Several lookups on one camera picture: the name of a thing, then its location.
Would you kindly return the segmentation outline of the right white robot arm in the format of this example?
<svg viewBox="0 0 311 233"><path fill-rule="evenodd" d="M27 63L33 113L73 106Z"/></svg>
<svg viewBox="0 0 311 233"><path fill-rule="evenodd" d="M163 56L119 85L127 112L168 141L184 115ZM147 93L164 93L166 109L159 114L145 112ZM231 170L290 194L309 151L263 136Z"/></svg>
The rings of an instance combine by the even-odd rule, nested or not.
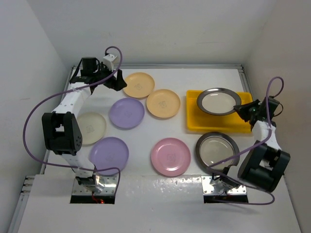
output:
<svg viewBox="0 0 311 233"><path fill-rule="evenodd" d="M248 152L237 177L269 193L275 190L291 158L276 141L272 118L279 105L279 101L269 96L263 102L256 100L233 107L241 119L249 122L258 144Z"/></svg>

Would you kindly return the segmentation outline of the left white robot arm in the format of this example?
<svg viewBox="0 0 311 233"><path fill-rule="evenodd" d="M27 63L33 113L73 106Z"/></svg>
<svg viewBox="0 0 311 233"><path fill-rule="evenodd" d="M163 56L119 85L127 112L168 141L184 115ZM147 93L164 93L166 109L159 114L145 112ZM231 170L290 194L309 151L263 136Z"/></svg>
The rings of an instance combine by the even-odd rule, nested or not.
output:
<svg viewBox="0 0 311 233"><path fill-rule="evenodd" d="M127 86L121 70L112 74L115 60L116 56L108 53L102 61L95 57L82 58L69 81L69 93L51 113L42 116L46 148L68 162L79 185L97 193L103 191L104 183L88 157L79 152L83 136L76 118L97 82L103 81L106 87L116 91Z"/></svg>

